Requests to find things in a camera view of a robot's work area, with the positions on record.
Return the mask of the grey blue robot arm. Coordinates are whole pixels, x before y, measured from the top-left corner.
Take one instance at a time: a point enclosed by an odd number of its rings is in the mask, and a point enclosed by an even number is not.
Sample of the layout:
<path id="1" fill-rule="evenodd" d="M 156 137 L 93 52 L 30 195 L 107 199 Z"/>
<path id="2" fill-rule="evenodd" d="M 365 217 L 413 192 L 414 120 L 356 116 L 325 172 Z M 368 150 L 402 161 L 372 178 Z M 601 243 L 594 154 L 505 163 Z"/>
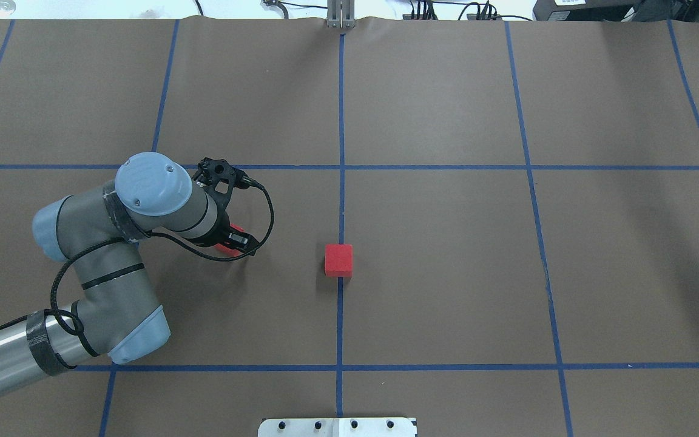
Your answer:
<path id="1" fill-rule="evenodd" d="M 113 180 L 39 210 L 32 233 L 61 263 L 45 309 L 0 326 L 0 396 L 75 370 L 106 355 L 117 365 L 141 359 L 169 339 L 163 304 L 139 252 L 152 238 L 206 260 L 215 245 L 241 260 L 264 244 L 231 226 L 234 190 L 266 188 L 226 160 L 204 158 L 195 174 L 158 152 L 128 158 Z"/>

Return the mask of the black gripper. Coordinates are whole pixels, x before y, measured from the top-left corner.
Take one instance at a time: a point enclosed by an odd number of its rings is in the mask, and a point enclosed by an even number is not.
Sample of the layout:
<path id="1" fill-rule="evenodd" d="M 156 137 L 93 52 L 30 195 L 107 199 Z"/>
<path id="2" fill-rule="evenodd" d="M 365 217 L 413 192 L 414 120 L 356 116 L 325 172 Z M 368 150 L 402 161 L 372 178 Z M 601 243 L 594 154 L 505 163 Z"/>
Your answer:
<path id="1" fill-rule="evenodd" d="M 221 245 L 233 252 L 233 256 L 253 256 L 260 242 L 247 232 L 241 232 L 231 224 L 225 211 L 217 210 L 214 223 L 208 230 L 195 238 L 195 246 L 212 247 Z"/>

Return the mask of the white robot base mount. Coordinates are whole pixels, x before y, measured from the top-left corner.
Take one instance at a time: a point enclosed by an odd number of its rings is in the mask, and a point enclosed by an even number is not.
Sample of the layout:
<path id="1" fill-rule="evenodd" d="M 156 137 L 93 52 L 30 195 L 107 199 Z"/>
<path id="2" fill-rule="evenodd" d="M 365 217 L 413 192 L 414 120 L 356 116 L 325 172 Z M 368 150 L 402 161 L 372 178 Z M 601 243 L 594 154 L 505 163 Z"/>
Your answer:
<path id="1" fill-rule="evenodd" d="M 258 436 L 417 436 L 416 418 L 271 418 Z"/>

